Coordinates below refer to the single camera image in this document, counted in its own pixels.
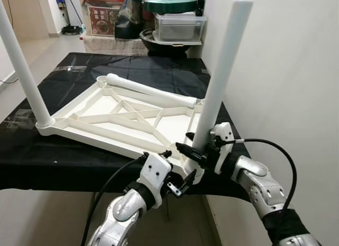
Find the clear plastic storage box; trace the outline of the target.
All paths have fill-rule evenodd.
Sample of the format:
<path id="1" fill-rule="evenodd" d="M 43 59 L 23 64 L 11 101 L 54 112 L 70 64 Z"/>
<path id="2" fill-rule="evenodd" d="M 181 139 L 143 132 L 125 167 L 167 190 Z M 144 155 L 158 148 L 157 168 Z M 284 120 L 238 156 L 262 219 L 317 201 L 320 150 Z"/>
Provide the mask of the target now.
<path id="1" fill-rule="evenodd" d="M 167 44 L 202 45 L 205 16 L 191 14 L 155 14 L 155 40 Z"/>

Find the white plastic table top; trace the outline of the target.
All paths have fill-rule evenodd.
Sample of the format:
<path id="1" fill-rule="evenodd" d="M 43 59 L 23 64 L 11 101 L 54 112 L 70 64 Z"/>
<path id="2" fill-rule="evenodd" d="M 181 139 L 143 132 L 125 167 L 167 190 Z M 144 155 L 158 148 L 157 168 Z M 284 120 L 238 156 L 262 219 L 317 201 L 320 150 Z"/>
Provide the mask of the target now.
<path id="1" fill-rule="evenodd" d="M 59 135 L 132 159 L 145 152 L 172 150 L 168 159 L 172 171 L 186 178 L 197 170 L 194 184 L 199 183 L 205 171 L 180 154 L 175 143 L 187 144 L 185 134 L 196 132 L 203 100 L 197 98 L 197 105 L 188 108 L 108 84 L 104 76 L 55 112 L 52 117 L 56 122 L 38 129 L 39 133 Z"/>

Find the black round basin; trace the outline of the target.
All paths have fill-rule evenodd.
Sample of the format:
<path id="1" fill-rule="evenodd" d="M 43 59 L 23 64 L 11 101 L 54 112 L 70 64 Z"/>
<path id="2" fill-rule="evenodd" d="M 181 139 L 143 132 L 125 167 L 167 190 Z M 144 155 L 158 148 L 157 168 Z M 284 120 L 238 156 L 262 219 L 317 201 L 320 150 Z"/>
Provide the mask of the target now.
<path id="1" fill-rule="evenodd" d="M 148 56 L 185 59 L 187 51 L 192 47 L 201 46 L 201 41 L 159 41 L 155 39 L 153 29 L 145 29 L 139 34 L 142 44 L 146 47 Z"/>

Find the beige cloth covered crate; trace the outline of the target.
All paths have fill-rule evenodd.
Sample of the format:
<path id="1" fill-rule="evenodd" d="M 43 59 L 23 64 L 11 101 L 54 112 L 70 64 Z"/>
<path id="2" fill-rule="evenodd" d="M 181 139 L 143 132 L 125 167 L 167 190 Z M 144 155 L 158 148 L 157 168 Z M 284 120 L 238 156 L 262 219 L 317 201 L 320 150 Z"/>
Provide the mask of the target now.
<path id="1" fill-rule="evenodd" d="M 146 56 L 148 49 L 141 39 L 116 39 L 112 36 L 80 35 L 85 51 L 105 55 Z"/>

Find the black tablecloth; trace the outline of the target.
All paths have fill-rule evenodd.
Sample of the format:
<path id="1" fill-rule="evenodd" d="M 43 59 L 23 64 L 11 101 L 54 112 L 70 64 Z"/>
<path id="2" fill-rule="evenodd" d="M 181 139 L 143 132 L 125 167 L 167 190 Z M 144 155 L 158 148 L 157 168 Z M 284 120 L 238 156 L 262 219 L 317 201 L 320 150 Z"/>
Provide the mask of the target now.
<path id="1" fill-rule="evenodd" d="M 71 52 L 39 84 L 50 113 L 94 84 L 98 76 L 122 78 L 180 95 L 203 98 L 210 74 L 203 60 Z M 121 192 L 139 176 L 140 164 L 59 135 L 40 135 L 27 101 L 0 123 L 0 190 L 97 192 L 123 168 L 107 192 Z"/>

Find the black floor mop head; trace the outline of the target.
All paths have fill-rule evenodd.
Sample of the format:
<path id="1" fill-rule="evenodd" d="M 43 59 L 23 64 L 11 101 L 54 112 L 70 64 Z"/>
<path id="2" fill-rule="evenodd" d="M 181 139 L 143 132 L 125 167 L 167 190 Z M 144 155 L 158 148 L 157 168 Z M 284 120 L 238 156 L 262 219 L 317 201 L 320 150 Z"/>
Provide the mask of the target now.
<path id="1" fill-rule="evenodd" d="M 84 27 L 82 25 L 66 25 L 61 28 L 60 34 L 67 36 L 80 35 L 84 32 Z"/>

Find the red patterned box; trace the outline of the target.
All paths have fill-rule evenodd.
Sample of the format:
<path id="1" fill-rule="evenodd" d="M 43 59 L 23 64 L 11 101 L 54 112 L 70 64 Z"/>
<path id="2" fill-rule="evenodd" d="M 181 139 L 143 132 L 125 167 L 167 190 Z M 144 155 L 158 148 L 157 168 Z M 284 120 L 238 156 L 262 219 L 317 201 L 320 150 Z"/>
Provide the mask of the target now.
<path id="1" fill-rule="evenodd" d="M 114 36 L 119 5 L 87 6 L 87 30 L 91 36 Z"/>

